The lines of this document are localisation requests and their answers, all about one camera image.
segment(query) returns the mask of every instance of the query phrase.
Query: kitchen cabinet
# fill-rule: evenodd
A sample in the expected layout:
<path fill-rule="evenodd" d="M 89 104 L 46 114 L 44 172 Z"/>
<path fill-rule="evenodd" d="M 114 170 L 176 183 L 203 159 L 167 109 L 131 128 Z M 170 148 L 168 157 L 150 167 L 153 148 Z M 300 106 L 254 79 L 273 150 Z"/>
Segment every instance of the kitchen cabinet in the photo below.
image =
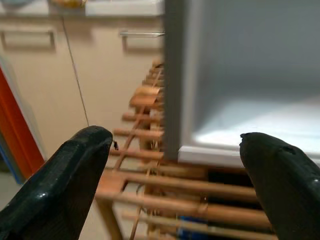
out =
<path fill-rule="evenodd" d="M 44 158 L 87 121 L 61 18 L 1 18 L 0 56 Z"/>
<path fill-rule="evenodd" d="M 161 19 L 65 19 L 65 28 L 89 124 L 123 127 L 130 98 L 152 61 L 162 56 L 163 38 L 121 37 L 119 32 L 159 32 Z"/>

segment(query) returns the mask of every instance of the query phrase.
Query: white cabinet door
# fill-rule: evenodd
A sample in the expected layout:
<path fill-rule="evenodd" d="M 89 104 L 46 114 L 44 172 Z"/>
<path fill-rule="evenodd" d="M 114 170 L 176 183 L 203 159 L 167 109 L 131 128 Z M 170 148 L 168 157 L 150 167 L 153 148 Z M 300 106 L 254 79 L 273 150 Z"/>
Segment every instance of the white cabinet door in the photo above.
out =
<path fill-rule="evenodd" d="M 121 127 L 131 96 L 162 56 L 163 38 L 124 39 L 119 32 L 161 31 L 161 19 L 66 19 L 65 27 L 89 123 Z"/>
<path fill-rule="evenodd" d="M 60 19 L 1 18 L 0 56 L 44 157 L 87 126 Z"/>

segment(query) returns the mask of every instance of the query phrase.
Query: white shelf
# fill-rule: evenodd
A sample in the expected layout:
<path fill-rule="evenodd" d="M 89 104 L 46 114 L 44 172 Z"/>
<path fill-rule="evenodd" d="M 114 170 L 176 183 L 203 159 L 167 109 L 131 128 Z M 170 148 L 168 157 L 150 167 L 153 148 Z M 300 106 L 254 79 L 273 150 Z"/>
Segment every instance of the white shelf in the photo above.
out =
<path fill-rule="evenodd" d="M 49 17 L 156 17 L 164 13 L 164 0 L 89 1 L 84 8 L 67 9 L 46 0 L 34 0 L 22 6 L 5 7 L 0 2 L 0 16 Z"/>
<path fill-rule="evenodd" d="M 192 1 L 178 160 L 241 167 L 260 132 L 320 166 L 320 3 L 253 2 Z"/>

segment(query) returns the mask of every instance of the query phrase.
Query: floor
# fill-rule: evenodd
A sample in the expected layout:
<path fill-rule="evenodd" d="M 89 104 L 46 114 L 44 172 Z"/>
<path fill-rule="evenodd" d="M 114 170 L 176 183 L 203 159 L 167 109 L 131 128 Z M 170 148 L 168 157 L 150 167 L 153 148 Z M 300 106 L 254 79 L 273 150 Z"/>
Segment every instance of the floor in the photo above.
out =
<path fill-rule="evenodd" d="M 126 188 L 126 191 L 135 192 L 137 186 L 136 185 L 129 185 Z M 6 204 L 15 196 L 15 194 L 19 191 L 20 186 L 16 184 L 14 178 L 10 173 L 0 172 L 0 210 L 3 209 Z M 125 237 L 130 236 L 131 229 L 132 229 L 132 222 L 125 221 L 121 219 L 121 212 L 122 211 L 130 211 L 136 212 L 136 207 L 124 205 L 120 203 L 116 203 L 114 205 L 114 211 L 118 222 L 121 222 L 121 230 L 122 234 Z M 137 229 L 137 234 L 141 235 L 146 232 L 146 225 L 139 224 Z M 99 215 L 98 209 L 93 202 L 85 224 L 83 226 L 80 240 L 109 240 L 111 239 L 108 231 L 104 228 L 104 223 Z"/>

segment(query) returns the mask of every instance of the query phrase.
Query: wooden shoe rack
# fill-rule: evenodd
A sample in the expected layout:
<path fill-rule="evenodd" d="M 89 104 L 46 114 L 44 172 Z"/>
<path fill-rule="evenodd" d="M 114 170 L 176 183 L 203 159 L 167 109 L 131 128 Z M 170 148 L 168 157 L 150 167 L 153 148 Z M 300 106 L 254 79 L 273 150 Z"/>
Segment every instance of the wooden shoe rack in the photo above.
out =
<path fill-rule="evenodd" d="M 163 63 L 154 62 L 129 102 L 133 113 L 122 116 L 123 121 L 133 123 L 132 129 L 113 131 L 115 138 L 126 137 L 126 141 L 119 150 L 110 150 L 110 155 L 118 159 L 113 169 L 104 171 L 95 195 L 111 238 L 125 239 L 112 209 L 114 202 L 122 202 L 137 206 L 135 212 L 122 213 L 123 219 L 133 221 L 130 240 L 203 236 L 219 240 L 277 240 L 254 188 L 242 184 L 241 179 L 248 180 L 243 169 L 164 159 L 163 86 Z M 139 140 L 138 150 L 130 148 L 134 139 Z M 124 170 L 124 161 L 139 161 L 141 167 Z M 209 181 L 209 176 L 220 176 L 222 180 Z M 136 193 L 124 192 L 128 183 L 139 184 Z M 139 223 L 148 225 L 144 235 L 136 233 Z"/>

